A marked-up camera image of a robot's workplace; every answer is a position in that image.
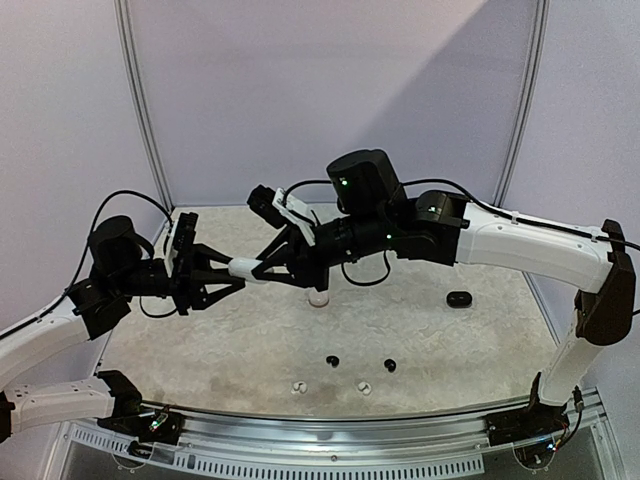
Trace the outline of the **white earbud charging case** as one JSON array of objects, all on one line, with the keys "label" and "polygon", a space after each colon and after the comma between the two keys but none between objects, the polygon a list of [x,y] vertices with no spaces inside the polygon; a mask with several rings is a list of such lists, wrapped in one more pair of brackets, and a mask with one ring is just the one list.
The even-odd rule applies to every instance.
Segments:
[{"label": "white earbud charging case", "polygon": [[265,280],[258,279],[253,274],[253,270],[261,264],[262,262],[257,259],[235,257],[227,264],[227,270],[232,277],[243,279],[248,283],[265,284]]}]

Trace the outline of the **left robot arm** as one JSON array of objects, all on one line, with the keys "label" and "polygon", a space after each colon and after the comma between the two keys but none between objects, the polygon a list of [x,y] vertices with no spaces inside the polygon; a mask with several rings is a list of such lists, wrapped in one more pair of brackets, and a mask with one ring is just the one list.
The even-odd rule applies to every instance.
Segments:
[{"label": "left robot arm", "polygon": [[100,426],[142,442],[176,443],[183,418],[169,408],[146,409],[142,395],[117,370],[49,385],[16,379],[53,355],[112,331],[135,297],[169,298],[178,314],[204,310],[245,287],[252,263],[194,241],[195,214],[170,232],[171,248],[156,257],[124,215],[104,220],[88,238],[89,276],[32,318],[1,334],[1,437],[68,420],[95,418]]}]

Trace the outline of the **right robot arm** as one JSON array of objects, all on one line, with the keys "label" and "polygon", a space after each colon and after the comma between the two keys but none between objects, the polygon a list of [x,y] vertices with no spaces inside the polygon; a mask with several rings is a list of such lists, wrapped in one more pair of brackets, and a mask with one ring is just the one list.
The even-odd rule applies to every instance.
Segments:
[{"label": "right robot arm", "polygon": [[636,273],[614,221],[600,227],[554,223],[487,205],[445,179],[408,196],[388,157],[357,150],[332,161],[326,183],[340,217],[327,223],[291,189],[256,187],[251,210],[278,230],[254,278],[324,291],[333,266],[393,252],[400,259],[489,265],[552,278],[577,290],[572,329],[532,386],[517,427],[537,436],[552,424],[600,352],[630,332]]}]

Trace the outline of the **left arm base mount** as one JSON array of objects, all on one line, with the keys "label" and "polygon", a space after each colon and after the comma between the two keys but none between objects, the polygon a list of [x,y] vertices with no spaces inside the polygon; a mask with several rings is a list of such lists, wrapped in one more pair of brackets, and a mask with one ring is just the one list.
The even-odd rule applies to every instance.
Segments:
[{"label": "left arm base mount", "polygon": [[177,445],[185,424],[185,416],[168,405],[148,408],[127,402],[114,407],[113,413],[97,420],[99,427],[135,437],[139,443]]}]

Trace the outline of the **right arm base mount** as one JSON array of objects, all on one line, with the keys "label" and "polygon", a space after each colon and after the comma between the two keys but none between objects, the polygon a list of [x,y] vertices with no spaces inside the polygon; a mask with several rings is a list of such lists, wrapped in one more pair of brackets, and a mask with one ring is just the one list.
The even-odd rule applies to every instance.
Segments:
[{"label": "right arm base mount", "polygon": [[550,435],[569,426],[567,404],[547,405],[530,400],[520,408],[509,409],[484,417],[491,446],[517,443]]}]

